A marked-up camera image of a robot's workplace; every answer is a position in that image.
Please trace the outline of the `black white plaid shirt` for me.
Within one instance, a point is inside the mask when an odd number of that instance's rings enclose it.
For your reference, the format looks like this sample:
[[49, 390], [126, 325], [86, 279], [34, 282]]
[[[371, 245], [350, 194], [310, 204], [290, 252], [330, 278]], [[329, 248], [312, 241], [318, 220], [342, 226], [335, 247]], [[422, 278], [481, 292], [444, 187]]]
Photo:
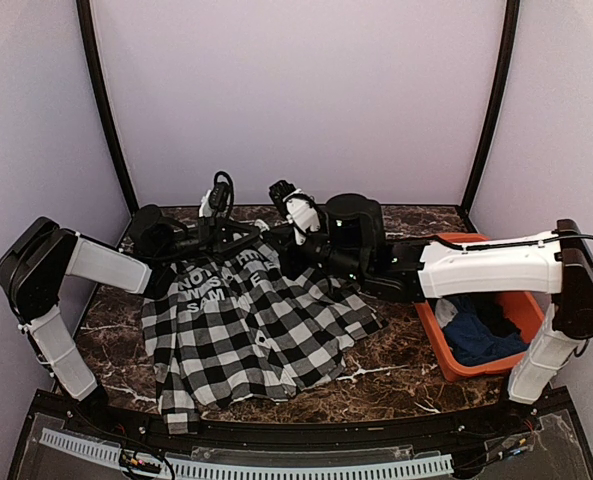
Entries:
[[231, 259], [179, 262], [172, 271], [168, 292], [141, 310], [157, 408], [172, 435], [197, 432], [204, 409], [286, 402], [336, 379], [345, 352], [386, 325], [337, 278], [314, 268], [284, 276], [262, 241]]

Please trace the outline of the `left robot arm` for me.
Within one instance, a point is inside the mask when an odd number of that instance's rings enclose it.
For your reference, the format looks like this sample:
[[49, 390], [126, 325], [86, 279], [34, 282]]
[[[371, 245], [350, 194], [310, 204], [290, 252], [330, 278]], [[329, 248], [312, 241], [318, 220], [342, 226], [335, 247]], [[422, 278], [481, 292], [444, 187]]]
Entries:
[[156, 205], [138, 210], [128, 228], [126, 254], [79, 232], [37, 218], [0, 259], [0, 286], [37, 359], [79, 402], [77, 417], [96, 436], [117, 427], [106, 390], [83, 360], [60, 309], [66, 277], [79, 277], [148, 299], [165, 296], [174, 265], [202, 256], [226, 259], [258, 239], [260, 230], [206, 210], [195, 227], [163, 215]]

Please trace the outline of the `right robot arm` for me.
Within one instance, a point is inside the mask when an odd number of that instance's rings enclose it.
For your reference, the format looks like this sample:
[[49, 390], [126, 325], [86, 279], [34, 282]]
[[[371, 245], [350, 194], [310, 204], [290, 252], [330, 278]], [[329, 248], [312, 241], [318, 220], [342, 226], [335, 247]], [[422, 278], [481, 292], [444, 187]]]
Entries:
[[340, 194], [325, 205], [284, 180], [269, 190], [292, 228], [282, 232], [281, 265], [288, 276], [318, 266], [391, 302], [422, 303], [458, 294], [540, 292], [551, 297], [544, 320], [509, 371], [506, 395], [486, 413], [497, 434], [510, 432], [571, 356], [593, 338], [591, 237], [575, 221], [506, 240], [464, 242], [446, 236], [385, 238], [381, 205], [360, 194]]

